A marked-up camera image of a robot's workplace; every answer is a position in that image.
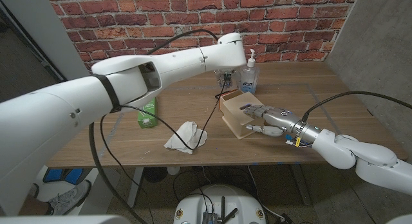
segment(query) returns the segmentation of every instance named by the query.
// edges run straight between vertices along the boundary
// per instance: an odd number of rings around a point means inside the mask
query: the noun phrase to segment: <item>clear plastic bottle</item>
[[[247,61],[247,67],[241,70],[241,84],[240,90],[243,92],[251,92],[252,94],[255,93],[256,85],[258,84],[258,77],[260,69],[259,67],[255,66],[255,51],[250,50],[252,55],[250,59]]]

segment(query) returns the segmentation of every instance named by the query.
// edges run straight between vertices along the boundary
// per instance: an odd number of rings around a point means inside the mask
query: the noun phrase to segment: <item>cardboard box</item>
[[[157,99],[154,98],[144,107],[142,107],[142,109],[154,115],[157,115],[157,112],[158,112],[157,105],[158,105]],[[137,122],[139,123],[141,128],[154,127],[154,126],[157,126],[158,124],[157,118],[149,114],[146,114],[144,112],[141,112],[141,111],[138,111],[137,113]]]
[[[251,104],[252,106],[263,105],[251,92],[243,93],[238,90],[220,97],[220,110],[224,114],[222,119],[240,140],[255,132],[247,129],[246,125],[263,126],[265,123],[263,118],[252,118],[244,114],[240,107],[246,104]]]

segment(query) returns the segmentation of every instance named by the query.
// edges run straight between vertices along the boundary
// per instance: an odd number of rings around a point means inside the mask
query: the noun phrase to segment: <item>table surface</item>
[[[348,91],[348,88],[323,62],[262,63],[255,96],[265,105],[293,111],[301,117],[316,102]],[[213,72],[169,86],[158,96],[158,114],[177,130],[186,121],[202,128],[210,115],[220,89]],[[110,114],[104,121],[104,133],[112,153],[125,166],[245,165],[281,163],[326,163],[310,148],[285,144],[284,136],[270,137],[254,133],[238,140],[215,110],[207,124],[205,145],[193,154],[166,149],[172,136],[165,125],[141,129],[137,112]],[[390,148],[400,159],[407,153],[355,95],[333,100],[311,112],[308,122],[338,134],[351,135],[362,142]],[[95,123],[96,148],[103,166],[117,166],[105,151]],[[79,133],[47,163],[48,167],[94,167],[88,130]]]

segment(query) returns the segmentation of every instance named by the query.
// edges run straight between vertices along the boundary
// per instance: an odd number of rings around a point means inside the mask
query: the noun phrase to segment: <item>crumpled paper towel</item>
[[[182,138],[182,140],[191,148],[196,147],[200,138],[201,129],[197,129],[197,127],[198,125],[195,122],[187,121],[180,126],[179,130],[177,130],[180,138]],[[206,139],[207,132],[204,131],[198,147],[205,144]],[[164,146],[166,148],[176,149],[184,153],[192,154],[193,152],[192,150],[188,149],[175,134],[173,134],[173,136],[167,141]]]

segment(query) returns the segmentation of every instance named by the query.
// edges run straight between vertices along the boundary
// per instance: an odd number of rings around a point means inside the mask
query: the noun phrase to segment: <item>robotic arm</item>
[[[179,80],[206,71],[231,72],[246,64],[241,36],[224,35],[218,44],[164,55],[127,55],[92,67],[104,75],[63,82],[0,104],[0,207],[17,215],[35,175],[77,133],[120,105],[142,107]]]
[[[388,189],[412,195],[412,165],[399,160],[390,149],[377,144],[359,142],[352,136],[338,135],[304,123],[292,112],[270,106],[250,106],[245,114],[264,118],[272,125],[247,128],[270,136],[280,136],[286,131],[295,134],[297,147],[300,142],[312,144],[328,163],[338,169],[349,169],[356,163],[356,173],[363,180]]]

